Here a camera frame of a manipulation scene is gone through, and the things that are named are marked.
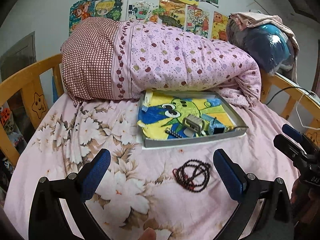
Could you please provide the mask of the left human hand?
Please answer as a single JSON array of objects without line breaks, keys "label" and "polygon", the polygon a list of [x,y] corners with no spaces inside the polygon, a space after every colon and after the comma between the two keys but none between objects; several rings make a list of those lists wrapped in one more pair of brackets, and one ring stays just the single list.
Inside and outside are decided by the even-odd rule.
[{"label": "left human hand", "polygon": [[156,240],[156,232],[152,228],[147,228],[144,230],[143,234],[138,240]]}]

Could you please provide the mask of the right human hand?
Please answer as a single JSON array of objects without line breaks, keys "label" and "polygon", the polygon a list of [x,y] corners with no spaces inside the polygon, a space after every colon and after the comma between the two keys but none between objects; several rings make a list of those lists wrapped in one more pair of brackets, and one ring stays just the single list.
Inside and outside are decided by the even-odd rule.
[{"label": "right human hand", "polygon": [[319,226],[319,188],[314,189],[298,178],[293,184],[290,201],[295,222]]}]

